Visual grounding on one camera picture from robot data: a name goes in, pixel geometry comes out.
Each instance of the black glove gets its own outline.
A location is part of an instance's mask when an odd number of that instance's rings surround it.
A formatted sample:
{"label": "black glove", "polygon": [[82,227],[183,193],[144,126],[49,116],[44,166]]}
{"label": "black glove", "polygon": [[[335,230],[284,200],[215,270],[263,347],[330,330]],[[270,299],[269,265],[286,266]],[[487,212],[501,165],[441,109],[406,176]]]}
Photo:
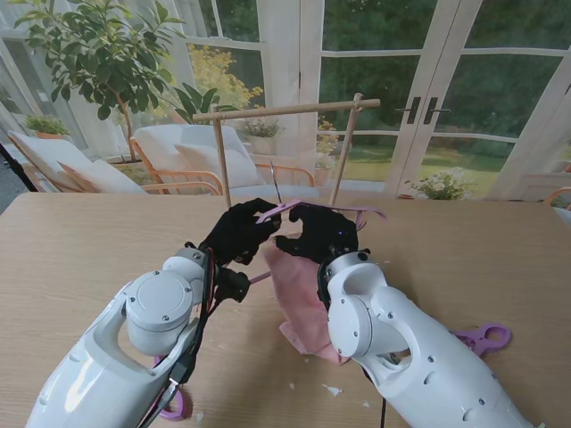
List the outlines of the black glove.
{"label": "black glove", "polygon": [[281,251],[321,264],[336,254],[358,249],[357,226],[343,214],[326,207],[297,205],[289,211],[289,219],[295,222],[299,218],[303,220],[303,231],[298,239],[276,237]]}
{"label": "black glove", "polygon": [[222,214],[216,226],[199,249],[212,248],[214,258],[220,265],[234,260],[249,265],[260,244],[269,239],[282,223],[279,214],[260,225],[256,225],[258,212],[273,210],[277,205],[257,198],[238,203]]}

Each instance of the pink cloth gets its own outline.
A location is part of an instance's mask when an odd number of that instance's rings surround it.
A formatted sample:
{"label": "pink cloth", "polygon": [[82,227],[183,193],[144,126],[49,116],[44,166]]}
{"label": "pink cloth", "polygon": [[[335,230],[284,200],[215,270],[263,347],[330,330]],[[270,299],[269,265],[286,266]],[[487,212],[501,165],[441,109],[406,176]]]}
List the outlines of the pink cloth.
{"label": "pink cloth", "polygon": [[327,311],[317,290],[318,265],[309,259],[291,256],[274,243],[264,249],[277,302],[286,321],[279,330],[301,353],[313,354],[336,364],[341,357],[333,348],[327,330]]}

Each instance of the floor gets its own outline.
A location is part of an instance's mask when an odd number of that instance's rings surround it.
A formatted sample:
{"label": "floor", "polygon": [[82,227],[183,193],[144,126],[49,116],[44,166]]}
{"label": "floor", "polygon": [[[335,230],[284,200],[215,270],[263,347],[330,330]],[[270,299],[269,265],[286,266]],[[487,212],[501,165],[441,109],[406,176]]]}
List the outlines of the floor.
{"label": "floor", "polygon": [[4,212],[16,196],[27,191],[18,176],[5,165],[4,158],[0,156],[0,214]]}

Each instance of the paper scrap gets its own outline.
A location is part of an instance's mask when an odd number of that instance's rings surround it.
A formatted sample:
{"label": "paper scrap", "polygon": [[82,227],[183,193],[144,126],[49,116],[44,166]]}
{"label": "paper scrap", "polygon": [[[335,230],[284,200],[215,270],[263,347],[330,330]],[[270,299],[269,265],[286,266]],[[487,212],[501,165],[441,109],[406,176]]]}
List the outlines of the paper scrap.
{"label": "paper scrap", "polygon": [[341,392],[343,392],[343,390],[340,390],[339,388],[335,388],[333,386],[327,386],[324,383],[321,384],[322,387],[327,388],[327,390],[329,392],[331,392],[331,394],[336,397],[337,395],[339,395]]}

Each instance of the table surface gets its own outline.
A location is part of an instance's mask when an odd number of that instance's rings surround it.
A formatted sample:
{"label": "table surface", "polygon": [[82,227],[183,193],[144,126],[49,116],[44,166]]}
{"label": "table surface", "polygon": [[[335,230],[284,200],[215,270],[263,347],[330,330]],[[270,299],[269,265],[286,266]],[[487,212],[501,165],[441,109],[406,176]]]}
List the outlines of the table surface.
{"label": "table surface", "polygon": [[[512,343],[485,361],[532,422],[568,426],[571,233],[556,213],[523,202],[339,204],[387,214],[386,223],[369,221],[361,246],[425,312],[450,329],[512,328]],[[25,424],[46,377],[122,285],[185,241],[200,242],[223,211],[212,196],[20,196],[0,217],[2,426]],[[267,269],[258,257],[242,270]],[[270,280],[241,304],[225,301],[185,386],[192,419],[154,426],[379,426],[382,400],[360,368],[299,355],[277,329],[283,320]],[[125,334],[120,342],[128,348]],[[334,397],[322,384],[343,392]],[[387,407],[385,427],[406,426]]]}

